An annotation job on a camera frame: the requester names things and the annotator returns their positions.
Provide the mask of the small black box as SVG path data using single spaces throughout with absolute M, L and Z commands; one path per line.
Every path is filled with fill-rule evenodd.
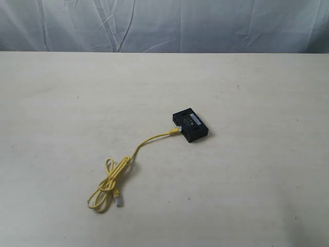
M 206 137 L 209 132 L 208 127 L 191 108 L 174 113 L 173 122 L 180 128 L 188 143 Z

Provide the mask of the grey backdrop cloth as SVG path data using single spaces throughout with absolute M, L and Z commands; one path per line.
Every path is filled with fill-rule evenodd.
M 327 53 L 328 1 L 1 1 L 1 50 Z

